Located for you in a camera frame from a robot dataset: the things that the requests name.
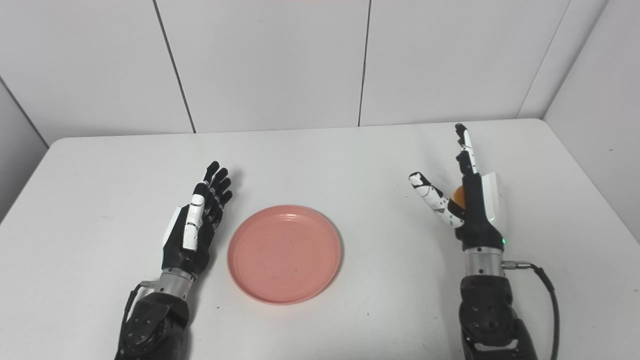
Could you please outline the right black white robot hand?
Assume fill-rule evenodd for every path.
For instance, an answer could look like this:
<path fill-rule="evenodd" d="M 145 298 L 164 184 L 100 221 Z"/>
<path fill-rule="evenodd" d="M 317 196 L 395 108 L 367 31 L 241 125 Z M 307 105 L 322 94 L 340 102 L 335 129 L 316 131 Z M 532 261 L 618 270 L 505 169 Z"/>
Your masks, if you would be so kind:
<path fill-rule="evenodd" d="M 462 249 L 492 248 L 502 252 L 505 250 L 505 237 L 489 217 L 492 201 L 487 197 L 489 189 L 484 184 L 489 176 L 482 175 L 478 169 L 467 127 L 457 123 L 455 133 L 458 136 L 457 143 L 461 146 L 455 159 L 462 175 L 464 205 L 445 196 L 420 171 L 409 174 L 408 180 L 428 207 L 454 229 Z"/>

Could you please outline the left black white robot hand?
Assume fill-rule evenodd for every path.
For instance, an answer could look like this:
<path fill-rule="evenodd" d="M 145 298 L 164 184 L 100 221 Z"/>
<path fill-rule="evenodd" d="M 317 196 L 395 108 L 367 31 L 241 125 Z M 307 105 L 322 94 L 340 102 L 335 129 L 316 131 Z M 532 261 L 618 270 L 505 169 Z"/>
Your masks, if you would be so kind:
<path fill-rule="evenodd" d="M 231 184 L 228 169 L 211 162 L 190 202 L 176 208 L 171 218 L 163 240 L 163 270 L 179 269 L 198 278 L 208 268 L 216 230 L 233 198 Z"/>

